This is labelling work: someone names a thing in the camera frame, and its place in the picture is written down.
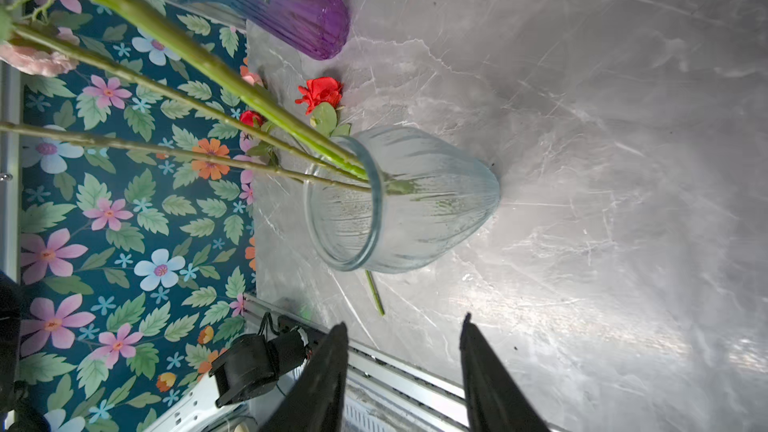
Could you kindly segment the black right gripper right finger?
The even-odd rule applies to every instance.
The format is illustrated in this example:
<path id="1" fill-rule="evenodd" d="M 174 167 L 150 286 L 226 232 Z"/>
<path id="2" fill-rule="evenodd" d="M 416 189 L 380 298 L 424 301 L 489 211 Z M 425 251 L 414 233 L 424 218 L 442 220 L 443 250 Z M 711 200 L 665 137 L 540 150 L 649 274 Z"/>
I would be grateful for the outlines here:
<path id="1" fill-rule="evenodd" d="M 549 427 L 526 399 L 467 313 L 460 335 L 470 431 L 541 431 Z"/>

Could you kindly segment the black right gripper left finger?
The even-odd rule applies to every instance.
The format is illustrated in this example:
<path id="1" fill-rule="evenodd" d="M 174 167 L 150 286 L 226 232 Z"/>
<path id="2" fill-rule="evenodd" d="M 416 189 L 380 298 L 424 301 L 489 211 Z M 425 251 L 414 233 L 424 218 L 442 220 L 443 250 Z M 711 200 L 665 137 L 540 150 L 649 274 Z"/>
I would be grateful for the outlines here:
<path id="1" fill-rule="evenodd" d="M 340 431 L 348 346 L 346 325 L 332 327 L 299 380 L 260 431 Z"/>

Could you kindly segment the clear ribbed glass vase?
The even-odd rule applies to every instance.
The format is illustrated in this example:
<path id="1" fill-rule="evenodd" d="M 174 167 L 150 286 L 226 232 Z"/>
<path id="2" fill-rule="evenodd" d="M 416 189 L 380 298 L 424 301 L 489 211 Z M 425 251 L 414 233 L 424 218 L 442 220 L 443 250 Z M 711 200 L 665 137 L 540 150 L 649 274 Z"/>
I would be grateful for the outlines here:
<path id="1" fill-rule="evenodd" d="M 370 191 L 340 187 L 341 177 L 304 187 L 312 243 L 334 270 L 399 274 L 425 267 L 479 229 L 500 202 L 500 184 L 483 163 L 417 128 L 381 126 L 334 143 L 367 173 Z"/>

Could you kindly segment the red rose stem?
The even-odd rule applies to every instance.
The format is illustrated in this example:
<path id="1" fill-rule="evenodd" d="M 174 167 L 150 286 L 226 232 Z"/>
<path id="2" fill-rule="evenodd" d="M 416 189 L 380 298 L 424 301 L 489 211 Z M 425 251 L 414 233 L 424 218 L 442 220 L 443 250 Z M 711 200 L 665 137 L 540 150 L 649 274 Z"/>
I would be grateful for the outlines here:
<path id="1" fill-rule="evenodd" d="M 261 127 L 266 122 L 266 119 L 261 114 L 251 110 L 243 112 L 239 120 L 241 123 L 258 130 L 261 130 Z M 238 156 L 238 159 L 261 161 L 269 166 L 277 166 L 279 164 L 279 158 L 274 146 L 262 139 L 241 132 L 239 146 L 242 154 Z"/>
<path id="2" fill-rule="evenodd" d="M 307 106 L 307 115 L 310 115 L 322 103 L 328 103 L 334 109 L 338 109 L 343 97 L 343 84 L 332 77 L 318 77 L 307 80 L 305 85 L 298 86 L 297 89 L 301 94 L 301 98 L 296 99 L 295 103 L 305 104 Z M 384 316 L 385 310 L 374 276 L 369 270 L 365 271 L 365 276 L 376 309 L 381 316 Z"/>

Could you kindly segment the cream peach rose stem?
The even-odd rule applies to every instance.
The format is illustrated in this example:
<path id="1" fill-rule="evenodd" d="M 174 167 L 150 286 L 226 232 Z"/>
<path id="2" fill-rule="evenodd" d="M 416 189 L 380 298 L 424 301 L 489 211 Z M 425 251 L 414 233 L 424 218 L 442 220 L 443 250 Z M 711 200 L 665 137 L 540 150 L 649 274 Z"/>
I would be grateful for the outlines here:
<path id="1" fill-rule="evenodd" d="M 210 162 L 217 165 L 224 165 L 230 168 L 239 168 L 243 170 L 251 170 L 256 173 L 261 173 L 268 176 L 284 177 L 297 180 L 300 182 L 309 182 L 322 184 L 325 186 L 335 186 L 343 189 L 353 190 L 356 192 L 371 192 L 370 187 L 363 187 L 359 185 L 353 185 L 349 183 L 330 180 L 323 177 L 314 175 L 302 174 L 294 171 L 285 170 L 279 167 L 267 166 L 256 164 L 248 161 L 237 161 L 230 158 L 219 157 L 215 155 L 209 155 L 205 153 L 186 151 L 182 149 L 173 149 L 163 147 L 159 145 L 139 143 L 133 141 L 127 141 L 119 138 L 111 138 L 99 135 L 93 135 L 81 132 L 67 132 L 59 131 L 50 128 L 30 126 L 26 124 L 15 124 L 11 122 L 2 122 L 1 131 L 15 133 L 17 135 L 36 137 L 36 138 L 49 138 L 60 140 L 63 142 L 72 143 L 75 145 L 88 147 L 88 148 L 114 148 L 127 151 L 140 151 L 147 153 L 159 153 L 167 154 L 183 159 L 199 160 L 203 162 Z"/>

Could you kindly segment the white rose stem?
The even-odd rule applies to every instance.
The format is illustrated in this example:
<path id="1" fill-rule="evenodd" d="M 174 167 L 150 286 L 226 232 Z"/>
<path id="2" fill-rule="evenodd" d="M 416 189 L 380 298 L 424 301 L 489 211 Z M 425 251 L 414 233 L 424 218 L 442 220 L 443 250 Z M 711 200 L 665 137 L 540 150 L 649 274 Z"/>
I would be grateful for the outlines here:
<path id="1" fill-rule="evenodd" d="M 310 162 L 313 162 L 316 165 L 334 170 L 337 173 L 340 173 L 341 175 L 344 175 L 348 178 L 353 178 L 354 180 L 357 180 L 359 182 L 364 182 L 366 180 L 365 176 L 358 177 L 354 175 L 352 172 L 344 171 L 339 167 L 333 166 L 319 158 L 309 155 L 308 153 L 305 153 L 302 150 L 296 147 L 293 147 L 276 137 L 272 137 L 269 134 L 262 132 L 258 128 L 243 124 L 242 122 L 239 122 L 233 117 L 230 117 L 224 114 L 223 112 L 220 112 L 217 109 L 214 109 L 197 99 L 193 99 L 192 97 L 185 95 L 184 93 L 181 93 L 176 89 L 172 89 L 167 85 L 153 81 L 147 78 L 146 76 L 138 72 L 135 72 L 132 69 L 129 69 L 123 65 L 120 65 L 114 62 L 113 60 L 108 59 L 98 53 L 89 51 L 87 49 L 83 49 L 79 46 L 73 45 L 68 41 L 64 41 L 62 39 L 46 35 L 45 33 L 39 32 L 34 28 L 32 28 L 31 26 L 25 25 L 25 24 L 16 24 L 14 26 L 14 34 L 20 36 L 23 39 L 32 41 L 37 45 L 41 45 L 41 46 L 50 48 L 53 51 L 60 52 L 66 55 L 67 57 L 71 57 L 81 62 L 84 62 L 88 65 L 98 67 L 104 70 L 105 72 L 109 72 L 121 79 L 125 79 L 127 81 L 142 85 L 158 94 L 162 94 L 163 96 L 169 99 L 173 99 L 178 102 L 185 103 L 190 108 L 201 111 L 207 117 L 215 119 L 228 126 L 235 127 L 239 131 L 249 136 L 262 140 L 283 151 L 289 152 L 294 155 L 298 155 L 299 157 L 304 158 Z"/>

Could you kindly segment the white rose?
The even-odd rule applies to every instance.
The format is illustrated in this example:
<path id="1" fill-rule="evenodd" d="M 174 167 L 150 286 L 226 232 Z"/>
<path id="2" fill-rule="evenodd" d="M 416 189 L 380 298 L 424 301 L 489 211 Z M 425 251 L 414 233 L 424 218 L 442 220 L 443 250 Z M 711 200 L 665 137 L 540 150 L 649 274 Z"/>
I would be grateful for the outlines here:
<path id="1" fill-rule="evenodd" d="M 375 166 L 363 165 L 361 152 L 346 151 L 287 112 L 269 94 L 245 84 L 235 71 L 229 69 L 218 57 L 182 32 L 145 0 L 93 1 L 113 10 L 134 26 L 149 32 L 153 38 L 169 47 L 182 60 L 204 73 L 217 85 L 238 95 L 247 105 L 263 114 L 275 127 L 309 147 L 312 151 L 309 157 L 317 159 L 321 166 L 327 166 L 334 172 L 361 182 L 367 188 L 373 189 L 374 183 L 378 182 L 378 187 L 390 195 L 405 195 L 416 191 L 414 181 L 399 180 L 392 175 L 378 172 Z"/>

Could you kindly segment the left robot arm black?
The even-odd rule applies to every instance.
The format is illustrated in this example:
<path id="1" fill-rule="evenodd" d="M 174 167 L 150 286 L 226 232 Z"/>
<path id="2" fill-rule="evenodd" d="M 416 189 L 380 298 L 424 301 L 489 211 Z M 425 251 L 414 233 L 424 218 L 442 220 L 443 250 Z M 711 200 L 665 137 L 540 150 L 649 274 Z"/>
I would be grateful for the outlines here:
<path id="1" fill-rule="evenodd" d="M 267 394 L 305 359 L 306 337 L 301 329 L 271 340 L 255 333 L 241 335 L 212 363 L 210 375 L 219 392 L 216 406 L 222 408 Z"/>

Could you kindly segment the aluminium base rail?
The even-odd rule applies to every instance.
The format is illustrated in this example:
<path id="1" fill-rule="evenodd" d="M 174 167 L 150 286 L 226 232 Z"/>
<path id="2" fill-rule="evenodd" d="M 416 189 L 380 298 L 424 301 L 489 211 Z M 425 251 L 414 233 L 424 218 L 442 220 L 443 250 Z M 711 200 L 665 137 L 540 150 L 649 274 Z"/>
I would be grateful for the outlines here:
<path id="1" fill-rule="evenodd" d="M 292 387 L 330 329 L 253 295 L 247 295 L 246 334 L 267 340 L 295 329 L 306 337 L 305 362 L 282 376 L 265 395 L 219 408 L 210 371 L 179 402 L 156 419 L 151 431 L 260 431 Z M 340 431 L 470 431 L 463 376 L 452 383 L 394 356 L 349 339 L 344 413 Z"/>

